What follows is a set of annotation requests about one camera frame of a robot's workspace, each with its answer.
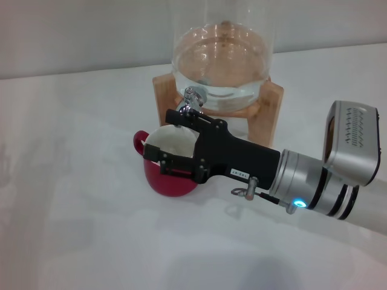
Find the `red ceramic cup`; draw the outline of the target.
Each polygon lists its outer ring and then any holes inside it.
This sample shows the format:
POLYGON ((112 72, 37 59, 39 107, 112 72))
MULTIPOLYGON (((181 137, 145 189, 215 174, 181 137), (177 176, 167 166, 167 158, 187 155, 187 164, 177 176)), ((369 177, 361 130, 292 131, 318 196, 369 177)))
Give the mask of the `red ceramic cup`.
MULTIPOLYGON (((162 151, 174 155, 191 157, 194 152, 197 136, 188 128, 166 125, 149 134, 140 130, 134 134, 133 144, 139 154, 143 154, 146 144, 159 147, 162 151)), ((177 176, 162 175, 160 163, 143 160, 143 167, 149 185, 157 193, 168 197, 180 197, 190 193, 197 184, 189 179, 177 176)))

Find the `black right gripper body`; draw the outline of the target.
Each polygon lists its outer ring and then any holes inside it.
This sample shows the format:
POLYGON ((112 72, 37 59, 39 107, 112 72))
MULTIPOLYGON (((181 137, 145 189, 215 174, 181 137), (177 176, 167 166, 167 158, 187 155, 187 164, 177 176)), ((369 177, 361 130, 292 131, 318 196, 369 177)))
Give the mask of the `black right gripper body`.
POLYGON ((268 190, 276 176, 281 153, 225 132, 199 133, 193 159, 203 170, 203 182, 216 175, 244 183, 258 179, 258 187, 268 190))

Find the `wooden dispenser stand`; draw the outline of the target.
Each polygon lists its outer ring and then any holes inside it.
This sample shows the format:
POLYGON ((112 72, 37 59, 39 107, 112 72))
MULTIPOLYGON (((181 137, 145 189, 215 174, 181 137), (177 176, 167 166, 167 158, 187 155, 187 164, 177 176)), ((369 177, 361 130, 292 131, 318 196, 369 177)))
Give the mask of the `wooden dispenser stand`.
MULTIPOLYGON (((176 109, 183 97, 177 91, 175 77, 171 73, 154 77, 152 83, 159 124, 165 126, 166 111, 176 109)), ((235 112, 216 112, 208 109, 203 112, 214 117, 245 118, 248 125, 247 139, 270 147, 273 144, 283 95, 283 87, 268 79, 261 85, 258 99, 250 106, 235 112)))

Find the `chrome faucet tap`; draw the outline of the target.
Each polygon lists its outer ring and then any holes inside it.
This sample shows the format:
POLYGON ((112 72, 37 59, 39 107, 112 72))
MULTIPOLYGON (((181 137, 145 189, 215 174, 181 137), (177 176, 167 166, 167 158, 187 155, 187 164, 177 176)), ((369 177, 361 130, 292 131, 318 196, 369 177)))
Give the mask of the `chrome faucet tap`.
POLYGON ((191 122, 191 126, 195 125, 198 132, 202 133, 206 130, 207 125, 204 125, 205 119, 201 118, 202 107, 207 102, 207 91, 198 86, 189 86, 184 90, 183 99, 176 108, 179 112, 180 120, 184 117, 186 121, 191 122))

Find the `clear glass dispenser jar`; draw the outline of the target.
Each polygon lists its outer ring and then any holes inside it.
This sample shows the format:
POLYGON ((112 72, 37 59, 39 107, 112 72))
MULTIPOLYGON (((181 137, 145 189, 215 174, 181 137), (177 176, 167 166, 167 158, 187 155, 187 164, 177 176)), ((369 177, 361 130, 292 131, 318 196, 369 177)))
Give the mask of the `clear glass dispenser jar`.
POLYGON ((178 91, 202 88, 211 111, 255 102, 269 77, 280 1, 169 0, 178 91))

